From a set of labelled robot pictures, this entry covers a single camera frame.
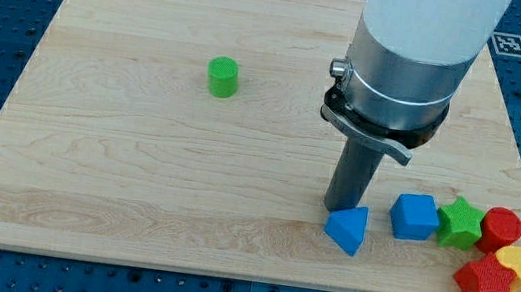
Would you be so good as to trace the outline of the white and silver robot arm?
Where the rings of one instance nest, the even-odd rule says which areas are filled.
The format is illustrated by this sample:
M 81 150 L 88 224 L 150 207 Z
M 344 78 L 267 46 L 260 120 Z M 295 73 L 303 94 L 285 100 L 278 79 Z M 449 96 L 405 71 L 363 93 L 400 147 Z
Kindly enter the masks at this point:
M 321 116 L 357 144 L 406 165 L 512 0 L 366 0 Z

